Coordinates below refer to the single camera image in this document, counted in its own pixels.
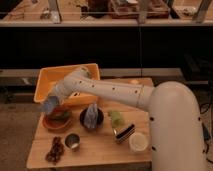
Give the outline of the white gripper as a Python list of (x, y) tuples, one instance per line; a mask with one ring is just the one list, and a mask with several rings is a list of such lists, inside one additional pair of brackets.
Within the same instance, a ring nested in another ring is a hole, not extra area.
[(55, 105), (60, 105), (71, 95), (71, 90), (64, 85), (63, 82), (58, 82), (49, 93), (50, 101)]

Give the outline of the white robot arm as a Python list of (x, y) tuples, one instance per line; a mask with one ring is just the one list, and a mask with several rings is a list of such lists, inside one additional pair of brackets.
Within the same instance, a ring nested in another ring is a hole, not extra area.
[(149, 113), (152, 171), (206, 171), (200, 110), (194, 93), (168, 81), (156, 87), (94, 80), (78, 67), (58, 81), (50, 94), (64, 101), (85, 92)]

